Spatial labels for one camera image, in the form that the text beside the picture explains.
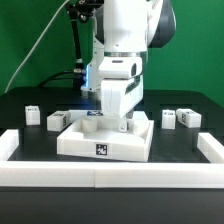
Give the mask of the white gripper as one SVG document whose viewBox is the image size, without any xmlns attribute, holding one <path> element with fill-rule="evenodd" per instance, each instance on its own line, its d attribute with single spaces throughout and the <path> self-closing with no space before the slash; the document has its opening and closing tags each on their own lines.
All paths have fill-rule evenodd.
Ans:
<svg viewBox="0 0 224 224">
<path fill-rule="evenodd" d="M 99 66 L 101 110 L 107 117 L 121 118 L 120 132 L 128 129 L 124 116 L 143 98 L 142 70 L 140 57 L 105 57 Z"/>
</svg>

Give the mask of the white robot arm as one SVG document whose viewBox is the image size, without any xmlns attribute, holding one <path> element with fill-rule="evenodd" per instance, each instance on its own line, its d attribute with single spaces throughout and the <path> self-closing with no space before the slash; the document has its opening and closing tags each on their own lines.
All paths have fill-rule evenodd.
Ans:
<svg viewBox="0 0 224 224">
<path fill-rule="evenodd" d="M 171 0 L 102 0 L 93 18 L 92 60 L 82 89 L 125 132 L 143 98 L 148 50 L 165 46 L 175 34 L 174 10 Z"/>
</svg>

